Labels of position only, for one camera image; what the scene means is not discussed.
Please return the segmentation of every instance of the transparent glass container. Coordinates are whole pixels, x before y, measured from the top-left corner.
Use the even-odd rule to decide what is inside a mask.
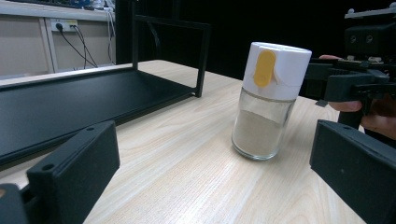
[[[266,99],[242,88],[233,147],[253,160],[273,158],[279,151],[294,102]]]

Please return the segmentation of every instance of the black tray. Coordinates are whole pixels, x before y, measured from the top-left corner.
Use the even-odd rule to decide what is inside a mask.
[[[0,166],[59,145],[105,120],[124,122],[193,96],[133,68],[0,88]]]

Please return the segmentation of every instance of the human hand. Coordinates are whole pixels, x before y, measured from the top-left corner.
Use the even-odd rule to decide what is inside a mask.
[[[319,58],[324,60],[340,59],[333,55],[321,55]],[[362,107],[360,101],[329,102],[329,105],[335,110],[342,112],[355,112]],[[388,94],[383,99],[374,99],[369,114],[361,118],[361,126],[396,140],[396,100],[393,100]]]

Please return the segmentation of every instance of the black plug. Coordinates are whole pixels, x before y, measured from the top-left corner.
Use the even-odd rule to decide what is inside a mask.
[[[64,31],[64,27],[60,23],[56,23],[55,27],[56,27],[56,29],[59,30],[59,32],[63,32]]]

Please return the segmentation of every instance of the salt shaker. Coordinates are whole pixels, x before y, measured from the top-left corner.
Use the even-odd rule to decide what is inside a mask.
[[[247,58],[233,147],[258,161],[276,155],[312,52],[253,42]]]

